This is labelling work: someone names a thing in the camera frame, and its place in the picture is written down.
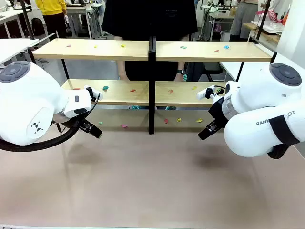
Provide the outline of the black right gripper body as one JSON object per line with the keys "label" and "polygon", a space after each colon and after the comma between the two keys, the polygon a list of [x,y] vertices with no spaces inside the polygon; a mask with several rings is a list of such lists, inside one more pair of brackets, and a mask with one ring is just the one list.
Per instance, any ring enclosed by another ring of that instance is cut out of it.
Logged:
{"label": "black right gripper body", "polygon": [[222,111],[222,104],[224,102],[224,97],[213,103],[212,107],[209,109],[210,115],[214,120],[210,123],[211,129],[221,129],[225,128],[228,123],[228,119],[224,116]]}

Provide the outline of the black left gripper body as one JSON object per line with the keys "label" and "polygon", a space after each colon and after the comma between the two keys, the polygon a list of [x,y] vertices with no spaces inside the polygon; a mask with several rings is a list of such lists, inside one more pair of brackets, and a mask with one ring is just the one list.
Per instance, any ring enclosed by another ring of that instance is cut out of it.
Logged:
{"label": "black left gripper body", "polygon": [[53,116],[52,124],[57,126],[58,131],[64,131],[66,127],[71,128],[76,121],[84,120],[89,112],[79,114],[73,118],[68,118],[64,112],[57,113]]}

